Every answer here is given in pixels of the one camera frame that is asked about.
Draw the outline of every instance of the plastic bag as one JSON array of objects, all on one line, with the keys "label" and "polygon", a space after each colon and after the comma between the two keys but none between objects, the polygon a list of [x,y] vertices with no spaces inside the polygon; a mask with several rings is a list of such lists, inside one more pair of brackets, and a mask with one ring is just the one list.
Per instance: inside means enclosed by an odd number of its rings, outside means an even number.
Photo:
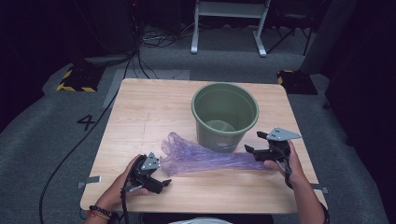
[{"label": "plastic bag", "polygon": [[215,169],[265,170],[262,161],[255,161],[250,153],[220,153],[169,133],[163,140],[162,150],[167,155],[160,157],[161,167],[168,175]]}]

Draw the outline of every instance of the bucket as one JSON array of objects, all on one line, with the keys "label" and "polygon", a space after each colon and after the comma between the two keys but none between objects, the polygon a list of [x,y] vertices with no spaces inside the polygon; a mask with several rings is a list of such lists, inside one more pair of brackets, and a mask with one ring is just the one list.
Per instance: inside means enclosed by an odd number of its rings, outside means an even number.
[{"label": "bucket", "polygon": [[198,90],[191,102],[198,144],[217,152],[233,152],[259,118],[254,97],[231,83],[212,83]]}]

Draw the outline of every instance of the table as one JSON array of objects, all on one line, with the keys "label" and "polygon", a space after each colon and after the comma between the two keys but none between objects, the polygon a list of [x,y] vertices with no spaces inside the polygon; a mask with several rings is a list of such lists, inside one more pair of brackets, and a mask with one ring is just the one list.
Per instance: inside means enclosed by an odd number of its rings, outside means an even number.
[{"label": "table", "polygon": [[[170,132],[197,141],[191,99],[206,81],[124,79],[113,106],[106,130],[92,166],[91,175],[102,182],[88,184],[81,198],[81,208],[88,210],[113,180],[138,153],[151,151],[160,158],[163,140]],[[244,144],[266,148],[256,132],[271,132],[275,126],[299,133],[285,90],[275,84],[234,83],[256,98],[260,115],[235,151],[245,152]],[[304,140],[293,140],[304,172],[310,183],[318,183]],[[163,170],[152,177],[168,179]],[[284,214],[296,213],[293,191],[284,177],[274,171],[213,170],[171,176],[171,184],[159,195],[134,197],[127,207],[134,212],[188,212]],[[326,204],[322,191],[316,191]]]},{"label": "table", "polygon": [[196,0],[191,53],[195,54],[198,52],[199,16],[220,16],[260,19],[257,31],[253,31],[253,37],[260,55],[262,57],[267,56],[264,45],[262,44],[261,34],[270,3],[271,0],[265,0],[263,4],[206,2],[205,0]]}]

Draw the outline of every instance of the beaded bracelet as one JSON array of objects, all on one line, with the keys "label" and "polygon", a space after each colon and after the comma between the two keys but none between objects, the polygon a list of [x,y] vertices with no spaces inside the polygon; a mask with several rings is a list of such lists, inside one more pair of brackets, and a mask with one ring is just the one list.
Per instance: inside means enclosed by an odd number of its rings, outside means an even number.
[{"label": "beaded bracelet", "polygon": [[98,207],[98,206],[96,206],[96,205],[91,205],[91,206],[90,206],[90,210],[92,210],[92,211],[98,211],[98,212],[100,212],[100,213],[102,213],[102,214],[104,214],[104,215],[106,215],[106,216],[108,216],[108,217],[111,217],[111,212],[109,212],[109,211],[107,211],[106,209],[103,209],[103,208],[101,208],[101,207]]},{"label": "beaded bracelet", "polygon": [[91,217],[102,217],[104,219],[110,220],[110,217],[108,217],[107,215],[96,212],[96,211],[89,210],[89,211],[87,211],[87,214]]}]

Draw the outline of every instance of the person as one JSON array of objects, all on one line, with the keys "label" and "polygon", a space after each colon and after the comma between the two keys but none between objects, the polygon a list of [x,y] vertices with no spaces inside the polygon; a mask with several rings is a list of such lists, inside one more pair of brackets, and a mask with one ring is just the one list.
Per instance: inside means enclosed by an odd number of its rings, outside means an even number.
[{"label": "person", "polygon": [[[306,178],[303,167],[300,163],[294,145],[289,141],[290,145],[290,168],[292,173],[290,175],[289,182],[294,190],[295,202],[297,205],[298,218],[300,223],[304,224],[323,224],[325,221],[325,213],[320,204],[317,195],[312,190],[308,179]],[[125,179],[134,165],[134,161],[139,155],[134,157],[126,167],[125,171],[122,172],[113,182],[113,184],[102,194],[102,196],[97,200],[94,206],[95,210],[87,211],[89,214],[85,219],[84,224],[106,224],[108,222],[108,216],[104,213],[112,212],[114,208],[121,204],[120,189],[122,189]],[[264,161],[264,166],[278,170],[282,175],[285,175],[280,167],[274,161]],[[134,192],[128,192],[126,197],[134,197],[139,195],[148,194],[147,189],[138,189]]]}]

